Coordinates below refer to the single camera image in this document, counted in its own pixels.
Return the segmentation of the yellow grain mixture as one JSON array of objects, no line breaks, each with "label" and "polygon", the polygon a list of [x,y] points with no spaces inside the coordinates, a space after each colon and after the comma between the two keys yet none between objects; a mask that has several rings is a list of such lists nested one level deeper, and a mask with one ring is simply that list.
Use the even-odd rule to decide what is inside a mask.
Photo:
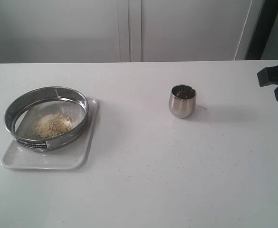
[{"label": "yellow grain mixture", "polygon": [[28,130],[30,139],[55,138],[72,130],[72,119],[63,114],[47,114]]}]

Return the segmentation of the white cabinet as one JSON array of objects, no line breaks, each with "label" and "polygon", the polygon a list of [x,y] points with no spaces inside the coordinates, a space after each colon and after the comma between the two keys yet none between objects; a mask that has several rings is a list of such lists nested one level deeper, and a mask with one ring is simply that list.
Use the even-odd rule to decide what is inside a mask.
[{"label": "white cabinet", "polygon": [[242,60],[261,0],[0,0],[0,63]]}]

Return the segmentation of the round stainless steel sieve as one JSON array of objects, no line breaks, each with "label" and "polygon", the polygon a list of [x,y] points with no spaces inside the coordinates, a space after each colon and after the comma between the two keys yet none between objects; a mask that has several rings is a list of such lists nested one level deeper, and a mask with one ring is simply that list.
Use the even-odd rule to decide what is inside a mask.
[{"label": "round stainless steel sieve", "polygon": [[[30,139],[28,130],[47,114],[63,114],[72,119],[73,128],[55,138]],[[79,91],[50,86],[29,91],[7,108],[4,123],[7,131],[21,146],[37,152],[56,150],[71,144],[85,130],[88,123],[89,104]]]}]

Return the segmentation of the white plastic tray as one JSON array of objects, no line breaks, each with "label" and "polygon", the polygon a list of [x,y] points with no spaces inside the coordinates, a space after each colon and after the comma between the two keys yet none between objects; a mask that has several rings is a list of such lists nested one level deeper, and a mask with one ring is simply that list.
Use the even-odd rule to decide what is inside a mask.
[{"label": "white plastic tray", "polygon": [[48,152],[32,151],[13,140],[0,161],[2,167],[14,170],[71,170],[79,167],[88,158],[100,107],[96,98],[88,97],[87,100],[88,124],[78,139]]}]

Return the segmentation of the stainless steel cup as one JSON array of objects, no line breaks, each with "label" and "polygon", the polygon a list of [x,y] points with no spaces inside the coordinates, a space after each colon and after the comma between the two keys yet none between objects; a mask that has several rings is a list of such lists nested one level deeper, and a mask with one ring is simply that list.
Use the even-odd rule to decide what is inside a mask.
[{"label": "stainless steel cup", "polygon": [[196,90],[189,85],[176,85],[171,89],[169,98],[169,110],[178,118],[187,118],[196,107]]}]

